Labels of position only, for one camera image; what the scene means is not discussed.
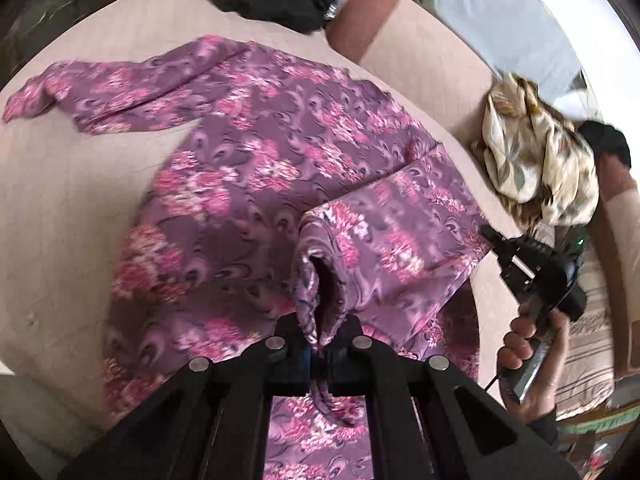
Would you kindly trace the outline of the person's right hand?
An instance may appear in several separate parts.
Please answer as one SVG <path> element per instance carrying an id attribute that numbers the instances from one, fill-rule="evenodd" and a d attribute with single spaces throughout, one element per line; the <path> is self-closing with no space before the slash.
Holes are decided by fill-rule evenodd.
<path id="1" fill-rule="evenodd" d="M 515 402 L 508 389 L 499 382 L 502 402 L 506 410 L 524 425 L 549 415 L 555 409 L 555 393 L 558 390 L 570 336 L 570 318 L 558 309 L 548 313 L 548 320 L 555 331 L 544 362 L 529 387 L 526 397 Z M 518 370 L 533 355 L 529 344 L 536 332 L 535 323 L 528 317 L 528 305 L 518 309 L 518 317 L 510 324 L 510 330 L 503 337 L 503 346 L 497 352 L 497 372 Z"/>

